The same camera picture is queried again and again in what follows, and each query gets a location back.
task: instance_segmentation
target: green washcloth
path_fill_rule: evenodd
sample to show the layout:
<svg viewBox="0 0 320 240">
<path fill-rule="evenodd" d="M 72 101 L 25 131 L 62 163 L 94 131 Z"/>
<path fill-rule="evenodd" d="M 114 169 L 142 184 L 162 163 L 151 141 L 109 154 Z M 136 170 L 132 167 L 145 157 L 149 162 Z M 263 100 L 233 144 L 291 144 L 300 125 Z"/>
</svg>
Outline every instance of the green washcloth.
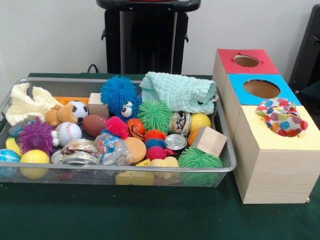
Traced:
<svg viewBox="0 0 320 240">
<path fill-rule="evenodd" d="M 148 72 L 143 78 L 142 102 L 163 101 L 173 112 L 212 114 L 216 83 L 169 73 Z"/>
</svg>

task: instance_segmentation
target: polka dot fabric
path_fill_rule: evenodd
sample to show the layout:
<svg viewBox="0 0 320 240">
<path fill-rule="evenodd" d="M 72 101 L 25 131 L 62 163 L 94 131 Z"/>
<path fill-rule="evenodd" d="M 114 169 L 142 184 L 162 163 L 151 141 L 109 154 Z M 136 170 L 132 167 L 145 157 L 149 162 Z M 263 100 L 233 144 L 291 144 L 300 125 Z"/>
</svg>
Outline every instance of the polka dot fabric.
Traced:
<svg viewBox="0 0 320 240">
<path fill-rule="evenodd" d="M 263 101 L 256 113 L 265 117 L 265 123 L 271 131 L 283 137 L 295 137 L 308 127 L 308 123 L 297 112 L 295 103 L 285 98 L 276 97 Z"/>
</svg>

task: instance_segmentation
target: circular hole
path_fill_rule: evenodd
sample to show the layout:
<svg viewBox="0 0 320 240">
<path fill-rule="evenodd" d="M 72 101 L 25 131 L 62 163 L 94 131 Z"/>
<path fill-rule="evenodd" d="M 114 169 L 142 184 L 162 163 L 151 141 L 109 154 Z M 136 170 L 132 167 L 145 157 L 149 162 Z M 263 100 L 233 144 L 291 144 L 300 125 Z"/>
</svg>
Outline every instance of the circular hole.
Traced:
<svg viewBox="0 0 320 240">
<path fill-rule="evenodd" d="M 236 62 L 236 64 L 242 67 L 253 68 L 253 67 L 256 67 L 259 63 L 258 59 L 254 58 L 253 56 L 247 56 L 247 55 L 238 54 L 233 59 Z"/>
<path fill-rule="evenodd" d="M 243 87 L 248 93 L 262 99 L 273 99 L 280 94 L 280 89 L 275 84 L 261 79 L 246 81 Z"/>
</svg>

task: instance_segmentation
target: white wall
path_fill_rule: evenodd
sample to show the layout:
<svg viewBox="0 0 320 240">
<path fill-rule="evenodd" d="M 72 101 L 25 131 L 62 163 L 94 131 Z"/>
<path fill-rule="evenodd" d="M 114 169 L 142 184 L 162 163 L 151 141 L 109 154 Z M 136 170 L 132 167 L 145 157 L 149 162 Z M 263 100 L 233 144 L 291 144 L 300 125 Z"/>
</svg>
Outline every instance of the white wall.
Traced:
<svg viewBox="0 0 320 240">
<path fill-rule="evenodd" d="M 189 13 L 183 74 L 211 75 L 217 48 L 261 48 L 288 80 L 317 2 L 202 0 Z M 103 29 L 95 0 L 0 0 L 1 83 L 30 72 L 82 73 L 91 63 L 106 72 Z"/>
</svg>

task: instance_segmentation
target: wire mesh basket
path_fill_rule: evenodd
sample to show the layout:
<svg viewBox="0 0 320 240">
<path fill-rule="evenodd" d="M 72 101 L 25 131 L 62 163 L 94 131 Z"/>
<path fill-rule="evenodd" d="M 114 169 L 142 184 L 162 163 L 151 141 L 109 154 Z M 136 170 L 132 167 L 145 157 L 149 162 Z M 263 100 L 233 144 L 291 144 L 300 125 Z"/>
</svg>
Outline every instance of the wire mesh basket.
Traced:
<svg viewBox="0 0 320 240">
<path fill-rule="evenodd" d="M 32 86 L 48 90 L 53 96 L 89 97 L 90 93 L 99 93 L 105 80 L 73 78 L 37 78 L 29 77 L 17 82 L 30 83 L 27 92 L 31 96 Z M 138 92 L 140 81 L 134 81 Z M 5 114 L 11 104 L 10 93 L 0 104 L 0 149 L 6 148 L 6 139 L 11 127 Z M 215 112 L 209 116 L 212 127 L 227 136 L 220 154 L 222 168 L 187 168 L 187 167 L 145 167 L 145 166 L 108 166 L 69 164 L 41 164 L 0 162 L 0 173 L 9 171 L 7 177 L 1 177 L 4 183 L 41 183 L 41 184 L 92 184 L 92 185 L 142 185 L 142 186 L 187 186 L 217 187 L 227 172 L 237 165 L 232 141 L 226 125 L 225 115 L 220 100 L 215 103 Z M 94 140 L 82 131 L 82 137 Z M 44 175 L 39 179 L 29 179 L 21 171 L 31 175 Z"/>
</svg>

